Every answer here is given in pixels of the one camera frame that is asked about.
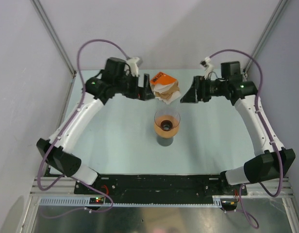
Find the pink glass dripper cone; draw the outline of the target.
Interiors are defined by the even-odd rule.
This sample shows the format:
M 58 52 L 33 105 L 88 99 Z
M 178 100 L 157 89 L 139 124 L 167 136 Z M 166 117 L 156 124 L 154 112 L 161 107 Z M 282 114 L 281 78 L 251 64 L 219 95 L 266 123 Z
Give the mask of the pink glass dripper cone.
M 168 132 L 180 125 L 181 116 L 174 108 L 161 108 L 154 115 L 154 125 Z

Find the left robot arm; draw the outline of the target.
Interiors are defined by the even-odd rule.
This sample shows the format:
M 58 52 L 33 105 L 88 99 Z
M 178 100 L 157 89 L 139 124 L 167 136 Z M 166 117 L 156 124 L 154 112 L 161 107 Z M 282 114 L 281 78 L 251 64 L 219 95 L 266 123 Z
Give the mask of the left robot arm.
M 99 174 L 72 151 L 91 119 L 115 94 L 142 101 L 154 98 L 148 74 L 144 74 L 143 86 L 138 85 L 141 63 L 139 57 L 107 59 L 104 69 L 83 82 L 81 99 L 69 117 L 49 139 L 37 141 L 36 146 L 44 162 L 63 175 L 84 182 L 86 190 L 92 194 L 101 190 L 102 182 L 97 179 Z

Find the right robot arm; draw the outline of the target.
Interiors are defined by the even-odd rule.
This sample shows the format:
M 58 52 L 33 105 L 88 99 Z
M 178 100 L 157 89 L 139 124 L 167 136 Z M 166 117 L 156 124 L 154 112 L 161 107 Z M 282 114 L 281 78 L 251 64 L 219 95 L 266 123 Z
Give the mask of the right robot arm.
M 218 183 L 221 193 L 228 195 L 236 184 L 260 183 L 284 177 L 296 158 L 278 139 L 263 111 L 257 88 L 243 81 L 239 62 L 221 64 L 221 78 L 211 80 L 214 67 L 207 58 L 200 63 L 205 75 L 195 76 L 181 103 L 208 102 L 212 97 L 225 97 L 240 114 L 252 140 L 255 157 L 243 166 L 223 171 Z

